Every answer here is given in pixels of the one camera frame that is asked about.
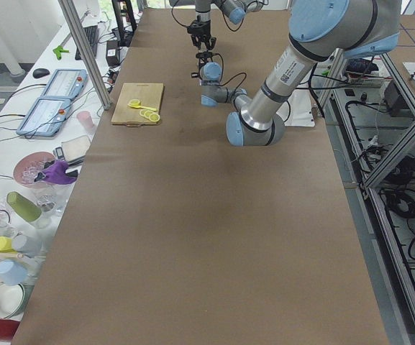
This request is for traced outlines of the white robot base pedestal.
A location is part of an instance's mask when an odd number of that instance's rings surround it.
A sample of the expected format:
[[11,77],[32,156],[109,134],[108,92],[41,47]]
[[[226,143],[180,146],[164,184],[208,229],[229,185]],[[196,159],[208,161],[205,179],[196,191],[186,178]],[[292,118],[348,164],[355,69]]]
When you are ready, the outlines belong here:
[[315,125],[311,97],[307,90],[295,90],[289,98],[289,103],[291,114],[286,126],[313,127]]

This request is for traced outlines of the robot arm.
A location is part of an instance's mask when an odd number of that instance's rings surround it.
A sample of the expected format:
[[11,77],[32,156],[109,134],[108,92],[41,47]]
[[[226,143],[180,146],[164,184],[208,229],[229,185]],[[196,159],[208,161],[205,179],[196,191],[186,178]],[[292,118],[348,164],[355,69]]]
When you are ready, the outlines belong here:
[[258,12],[262,1],[193,1],[196,16],[187,27],[193,46],[198,50],[214,49],[216,38],[211,36],[211,5],[214,4],[232,24],[241,24],[247,13]]
[[233,146],[268,146],[284,133],[279,108],[299,83],[336,50],[346,58],[373,57],[398,43],[400,1],[297,1],[289,19],[289,45],[253,98],[241,88],[220,82],[222,67],[209,61],[215,39],[210,35],[211,2],[196,1],[196,20],[191,31],[195,46],[204,45],[199,63],[201,104],[231,103],[227,139]]

